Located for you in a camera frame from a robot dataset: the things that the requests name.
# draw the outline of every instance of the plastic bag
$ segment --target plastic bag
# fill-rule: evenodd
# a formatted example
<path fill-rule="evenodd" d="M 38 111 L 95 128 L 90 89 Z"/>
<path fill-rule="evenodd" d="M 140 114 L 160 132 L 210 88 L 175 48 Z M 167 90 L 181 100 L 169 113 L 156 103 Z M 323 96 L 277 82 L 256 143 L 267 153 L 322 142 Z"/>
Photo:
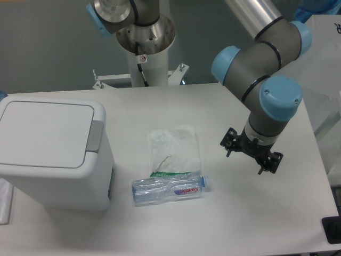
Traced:
<path fill-rule="evenodd" d="M 148 142 L 151 177 L 200 172 L 198 144 L 192 126 L 152 131 Z"/>

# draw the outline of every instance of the plastic bottle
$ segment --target plastic bottle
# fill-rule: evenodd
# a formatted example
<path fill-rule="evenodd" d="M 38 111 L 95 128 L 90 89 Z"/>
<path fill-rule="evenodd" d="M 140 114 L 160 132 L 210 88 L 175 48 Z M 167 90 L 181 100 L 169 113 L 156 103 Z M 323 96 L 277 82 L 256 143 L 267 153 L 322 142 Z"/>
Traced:
<path fill-rule="evenodd" d="M 132 182 L 136 206 L 159 204 L 165 201 L 198 198 L 207 190 L 208 182 L 199 172 L 169 177 L 152 177 Z"/>

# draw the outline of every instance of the metal bracket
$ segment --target metal bracket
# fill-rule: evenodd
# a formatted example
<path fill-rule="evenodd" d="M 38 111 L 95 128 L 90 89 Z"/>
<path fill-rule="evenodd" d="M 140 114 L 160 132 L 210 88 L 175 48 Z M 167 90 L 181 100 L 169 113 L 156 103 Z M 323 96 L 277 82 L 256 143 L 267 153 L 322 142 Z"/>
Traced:
<path fill-rule="evenodd" d="M 184 85 L 186 84 L 186 80 L 184 79 L 184 75 L 188 71 L 189 66 L 181 63 L 177 69 L 173 71 L 168 71 L 168 85 Z M 121 74 L 121 75 L 109 75 L 109 76 L 97 76 L 95 69 L 92 70 L 95 80 L 94 89 L 105 89 L 107 86 L 105 82 L 108 84 L 124 84 L 129 83 L 131 81 L 130 74 Z"/>

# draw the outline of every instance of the metal pole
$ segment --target metal pole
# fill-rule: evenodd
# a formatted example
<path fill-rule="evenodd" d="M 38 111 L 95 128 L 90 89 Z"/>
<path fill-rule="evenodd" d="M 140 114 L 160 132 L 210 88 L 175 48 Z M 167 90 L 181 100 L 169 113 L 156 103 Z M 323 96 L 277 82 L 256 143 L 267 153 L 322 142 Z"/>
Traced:
<path fill-rule="evenodd" d="M 225 0 L 225 2 L 253 38 L 282 16 L 270 0 Z"/>

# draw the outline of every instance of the table surface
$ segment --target table surface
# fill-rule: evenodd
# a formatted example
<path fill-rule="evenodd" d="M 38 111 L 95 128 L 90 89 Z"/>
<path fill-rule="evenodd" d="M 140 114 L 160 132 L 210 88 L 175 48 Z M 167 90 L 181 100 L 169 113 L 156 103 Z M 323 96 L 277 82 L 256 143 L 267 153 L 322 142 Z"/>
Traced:
<path fill-rule="evenodd" d="M 276 255 L 341 249 L 328 244 L 321 219 L 337 215 L 302 102 L 273 150 L 276 174 L 219 145 L 241 132 L 249 111 L 219 84 L 31 93 L 97 100 L 117 164 L 106 212 L 46 209 L 15 189 L 10 224 L 0 226 L 0 255 Z M 135 207 L 133 180 L 150 174 L 147 134 L 182 124 L 195 129 L 202 198 Z"/>

